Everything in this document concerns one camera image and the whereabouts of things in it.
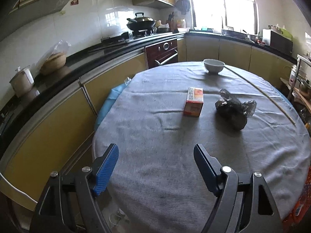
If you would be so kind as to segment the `crumpled silver black bag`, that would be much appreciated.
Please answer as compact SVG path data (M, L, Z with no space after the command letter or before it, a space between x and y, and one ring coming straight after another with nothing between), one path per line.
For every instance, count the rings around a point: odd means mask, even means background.
M250 100L242 103L235 95L231 94L226 89L221 89L219 94L221 99L215 102L217 113L229 123L234 130L240 131L244 129L248 117L252 117L255 113L257 102L255 100Z

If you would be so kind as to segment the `bagged clay pot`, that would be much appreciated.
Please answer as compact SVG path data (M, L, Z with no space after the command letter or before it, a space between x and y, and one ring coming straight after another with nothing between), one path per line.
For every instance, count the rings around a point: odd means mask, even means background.
M59 40L36 63L34 68L36 74L49 75L62 68L65 65L70 47L69 42Z

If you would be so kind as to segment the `white rice cooker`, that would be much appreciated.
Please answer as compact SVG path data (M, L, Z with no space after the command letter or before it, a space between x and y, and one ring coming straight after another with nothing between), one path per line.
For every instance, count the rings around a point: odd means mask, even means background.
M34 86L34 78L30 72L30 66L25 68L18 67L16 74L10 80L10 85L15 92L15 95L20 98L28 93Z

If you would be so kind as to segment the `metal kitchen shelf rack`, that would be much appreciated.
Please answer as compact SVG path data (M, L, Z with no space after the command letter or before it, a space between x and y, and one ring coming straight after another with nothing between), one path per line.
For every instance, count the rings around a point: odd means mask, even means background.
M310 81L304 77L299 78L299 71L302 63L310 67L310 59L298 54L297 64L290 67L290 70L294 69L294 75L290 74L288 80L284 78L280 78L280 80L289 89L289 93L286 97L287 100L293 103L294 100L297 99L310 113Z

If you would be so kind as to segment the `black microwave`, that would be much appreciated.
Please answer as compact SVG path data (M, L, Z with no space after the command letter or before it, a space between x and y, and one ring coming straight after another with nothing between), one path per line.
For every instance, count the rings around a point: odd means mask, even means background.
M273 30L263 29L263 42L273 49L291 56L293 53L293 42Z

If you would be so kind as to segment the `long wooden stick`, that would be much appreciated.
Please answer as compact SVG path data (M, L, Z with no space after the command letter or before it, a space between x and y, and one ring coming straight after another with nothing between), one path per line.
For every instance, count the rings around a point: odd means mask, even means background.
M272 99L267 93L265 93L261 88L259 88L258 86L256 86L254 83L252 83L251 81L249 81L248 79L244 78L242 75L238 74L237 72L235 72L234 70L232 70L231 68L229 68L227 65L225 65L225 68L228 69L229 71L231 71L232 73L234 73L235 75L237 75L238 77L240 77L241 79L243 79L244 81L246 81L248 84L250 84L252 87L254 87L256 90L258 90L261 94L263 94L266 98L268 98L286 117L287 119L295 126L296 122L290 117L290 115L274 100Z

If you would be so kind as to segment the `white ceramic bowl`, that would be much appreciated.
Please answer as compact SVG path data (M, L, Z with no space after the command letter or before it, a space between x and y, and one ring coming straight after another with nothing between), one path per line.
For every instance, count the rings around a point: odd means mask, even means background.
M225 63L216 59L204 59L204 66L208 73L210 74L218 74L225 67Z

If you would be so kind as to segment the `orange medicine box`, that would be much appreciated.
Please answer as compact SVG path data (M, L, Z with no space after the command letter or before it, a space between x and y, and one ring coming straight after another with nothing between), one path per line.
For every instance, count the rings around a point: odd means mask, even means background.
M199 117L204 105L204 91L202 88L189 87L187 99L184 105L183 114Z

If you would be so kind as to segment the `dark red oven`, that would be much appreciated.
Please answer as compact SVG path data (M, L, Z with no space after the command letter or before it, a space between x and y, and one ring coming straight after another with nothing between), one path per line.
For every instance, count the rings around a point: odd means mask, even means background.
M149 45L145 48L145 59L147 68L155 68L178 62L177 39L169 39Z

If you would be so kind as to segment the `steel cooking pot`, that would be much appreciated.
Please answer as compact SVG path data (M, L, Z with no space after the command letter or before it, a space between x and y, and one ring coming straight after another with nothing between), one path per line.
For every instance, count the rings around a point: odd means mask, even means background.
M301 79L299 85L299 92L305 97L307 100L311 99L311 87L309 80Z

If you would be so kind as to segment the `black wok with lid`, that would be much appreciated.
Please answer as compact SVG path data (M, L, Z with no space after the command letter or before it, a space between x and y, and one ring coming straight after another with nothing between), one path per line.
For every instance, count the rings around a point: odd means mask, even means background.
M144 12L135 13L135 18L127 18L127 27L132 31L152 30L156 21L151 17L146 17Z

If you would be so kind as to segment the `blue under cloth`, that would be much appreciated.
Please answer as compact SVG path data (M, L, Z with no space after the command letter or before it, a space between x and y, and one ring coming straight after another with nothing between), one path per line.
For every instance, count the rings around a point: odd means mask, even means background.
M105 116L110 111L111 107L114 105L117 98L120 96L122 91L127 87L126 83L123 83L121 85L118 85L110 90L110 93L106 100L104 101L100 111L98 112L98 116L96 118L95 124L94 124L94 131L98 129L100 126L102 120L105 118Z

